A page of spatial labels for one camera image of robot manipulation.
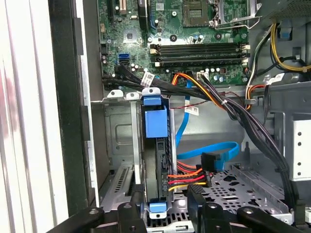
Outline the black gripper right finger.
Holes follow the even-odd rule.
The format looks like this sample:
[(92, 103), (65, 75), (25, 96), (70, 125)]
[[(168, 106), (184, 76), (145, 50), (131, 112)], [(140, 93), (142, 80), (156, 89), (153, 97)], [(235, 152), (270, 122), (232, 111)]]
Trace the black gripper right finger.
[(245, 206), (236, 214), (225, 211), (215, 202), (207, 202), (197, 184), (187, 188), (189, 218), (196, 233), (305, 233), (259, 208)]

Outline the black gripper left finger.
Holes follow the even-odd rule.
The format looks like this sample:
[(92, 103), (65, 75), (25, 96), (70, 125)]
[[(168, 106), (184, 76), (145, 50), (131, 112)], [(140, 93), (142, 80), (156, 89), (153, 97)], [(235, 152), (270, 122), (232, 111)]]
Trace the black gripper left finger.
[(117, 210), (105, 213), (100, 207), (85, 208), (62, 223), (50, 233), (146, 233), (147, 229), (141, 217), (143, 209), (144, 187), (133, 186), (129, 202), (121, 203)]

